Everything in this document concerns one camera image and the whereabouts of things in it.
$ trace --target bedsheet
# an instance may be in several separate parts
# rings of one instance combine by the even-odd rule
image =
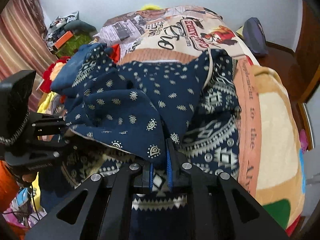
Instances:
[[[294,222],[303,206],[304,180],[299,138],[286,90],[276,73],[257,66],[250,50],[219,15],[196,6],[137,11],[108,20],[96,38],[109,46],[120,44],[119,65],[133,60],[185,64],[207,48],[225,49],[236,59],[234,84],[241,106],[237,122],[240,170],[232,175],[283,228]],[[270,126],[278,121],[279,113],[281,127]],[[282,141],[280,128],[287,135]]]
[[[237,123],[240,170],[232,175],[255,196],[261,146],[260,105],[245,55],[251,62],[258,62],[221,16],[198,6],[137,11],[107,20],[96,38],[108,45],[120,43],[119,65],[133,60],[186,64],[206,48],[225,49],[237,59],[234,83],[242,109],[241,120]]]

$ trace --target navy patterned cloth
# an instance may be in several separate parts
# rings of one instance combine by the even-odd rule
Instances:
[[[236,60],[212,49],[185,65],[133,61],[116,66],[104,50],[103,44],[92,47],[75,67],[73,80],[58,81],[68,91],[66,121],[72,131],[101,145],[70,153],[62,173],[77,186],[94,172],[116,173],[135,156],[151,161],[158,168],[153,192],[134,196],[130,239],[186,239],[187,199],[169,192],[164,139],[171,138],[204,172],[237,178]],[[48,177],[39,173],[41,190],[50,199],[41,197],[41,205],[50,211],[61,192],[52,183],[50,191],[45,188]]]
[[[94,43],[94,44],[84,44],[80,46],[78,52],[74,54],[71,59],[66,63],[66,67],[63,67],[58,73],[57,77],[52,81],[50,86],[52,91],[60,95],[65,95],[68,97],[72,97],[74,93],[74,81],[78,76],[78,72],[82,67],[82,64],[85,61],[89,61],[92,57],[91,51],[94,49],[97,50],[99,48],[99,52],[104,52],[107,55],[111,55],[113,53],[113,49],[107,47],[106,44]],[[89,76],[90,67],[86,68],[85,71],[82,72],[82,78],[86,78]]]
[[[209,52],[186,65],[133,61],[116,69],[102,50],[85,57],[66,121],[84,138],[165,167],[164,136],[179,144],[185,134],[208,77]]]

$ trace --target striped curtain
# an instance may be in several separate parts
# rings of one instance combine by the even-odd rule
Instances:
[[[42,96],[36,88],[43,72],[57,60],[44,43],[41,13],[36,13],[30,0],[10,0],[0,14],[0,79],[4,80],[20,70],[36,70],[37,75],[29,98],[29,108],[37,110]]]

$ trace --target orange box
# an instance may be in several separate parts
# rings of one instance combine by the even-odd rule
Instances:
[[[66,32],[62,35],[60,39],[54,44],[54,46],[59,49],[63,44],[65,44],[73,36],[71,31]]]

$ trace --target cord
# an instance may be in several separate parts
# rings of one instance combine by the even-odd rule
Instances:
[[[7,213],[2,213],[4,215],[6,214],[14,214],[14,213],[21,213],[21,214],[25,214],[25,215],[28,215],[28,216],[31,216],[33,217],[35,220],[39,221],[40,219],[37,219],[35,216],[33,216],[32,214],[29,214],[29,213],[26,213],[26,212],[21,212],[21,211],[11,211],[11,212],[7,212]]]
[[[35,207],[35,211],[36,211],[36,214],[37,214],[37,217],[38,217],[38,221],[40,220],[40,217],[39,217],[39,214],[38,214],[38,211],[37,211],[37,208],[36,208],[36,203],[35,203],[35,197],[34,197],[34,191],[33,191],[33,185],[31,184],[31,190],[32,190],[32,195],[31,195],[31,198],[32,198],[32,201],[33,201],[33,206]]]

